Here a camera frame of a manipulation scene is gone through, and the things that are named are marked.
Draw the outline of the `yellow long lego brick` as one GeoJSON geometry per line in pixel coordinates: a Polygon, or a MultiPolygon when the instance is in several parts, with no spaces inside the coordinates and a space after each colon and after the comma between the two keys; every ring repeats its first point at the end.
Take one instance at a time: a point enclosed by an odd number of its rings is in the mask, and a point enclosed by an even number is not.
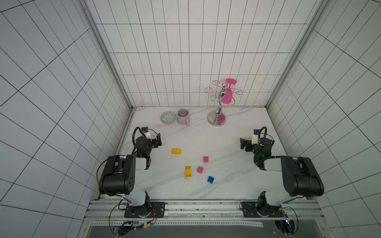
{"type": "Polygon", "coordinates": [[[191,177],[192,177],[192,169],[191,169],[191,166],[186,166],[186,167],[185,167],[185,175],[186,175],[186,178],[191,178],[191,177]]]}

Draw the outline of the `blue lego brick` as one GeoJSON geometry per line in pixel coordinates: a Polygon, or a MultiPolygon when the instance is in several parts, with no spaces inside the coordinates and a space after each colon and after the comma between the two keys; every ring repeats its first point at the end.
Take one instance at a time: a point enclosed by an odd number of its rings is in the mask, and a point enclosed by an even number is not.
{"type": "Polygon", "coordinates": [[[208,176],[207,182],[210,183],[210,184],[213,184],[214,183],[214,177],[208,176]]]}

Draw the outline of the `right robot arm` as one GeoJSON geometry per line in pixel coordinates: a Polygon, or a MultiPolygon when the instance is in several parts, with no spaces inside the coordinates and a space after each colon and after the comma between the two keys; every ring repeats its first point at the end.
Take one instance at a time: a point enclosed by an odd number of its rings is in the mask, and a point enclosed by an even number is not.
{"type": "Polygon", "coordinates": [[[285,215],[282,205],[298,197],[315,198],[324,193],[324,185],[312,161],[308,157],[273,156],[275,140],[268,135],[267,127],[254,130],[252,139],[240,138],[240,148],[252,152],[257,168],[275,172],[281,182],[271,190],[260,193],[254,202],[241,202],[245,218],[280,218],[285,215]]]}

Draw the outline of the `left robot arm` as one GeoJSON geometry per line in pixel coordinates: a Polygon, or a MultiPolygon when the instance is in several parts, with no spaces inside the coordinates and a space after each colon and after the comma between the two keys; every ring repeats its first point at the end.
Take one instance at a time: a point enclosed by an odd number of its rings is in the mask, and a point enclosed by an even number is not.
{"type": "Polygon", "coordinates": [[[151,152],[162,145],[161,135],[148,127],[136,127],[132,135],[133,151],[128,155],[113,155],[102,164],[98,179],[100,194],[119,197],[119,210],[127,218],[156,218],[146,191],[135,189],[136,172],[146,171],[151,165],[151,152]]]}

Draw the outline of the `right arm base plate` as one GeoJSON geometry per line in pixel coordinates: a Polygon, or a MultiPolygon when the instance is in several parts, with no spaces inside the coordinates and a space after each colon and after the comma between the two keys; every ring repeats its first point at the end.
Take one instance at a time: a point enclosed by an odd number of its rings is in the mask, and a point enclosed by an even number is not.
{"type": "Polygon", "coordinates": [[[240,209],[244,218],[282,218],[283,213],[280,207],[270,206],[267,204],[257,205],[254,201],[244,201],[240,203],[240,209]]]}

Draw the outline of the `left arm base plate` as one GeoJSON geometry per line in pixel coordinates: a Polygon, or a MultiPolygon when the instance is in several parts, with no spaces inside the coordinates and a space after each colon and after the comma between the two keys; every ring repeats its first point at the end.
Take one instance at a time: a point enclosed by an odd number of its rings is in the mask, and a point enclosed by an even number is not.
{"type": "Polygon", "coordinates": [[[131,207],[128,206],[125,210],[125,218],[142,218],[142,219],[153,219],[153,218],[163,218],[165,212],[165,202],[152,202],[150,204],[146,203],[142,206],[131,207]]]}

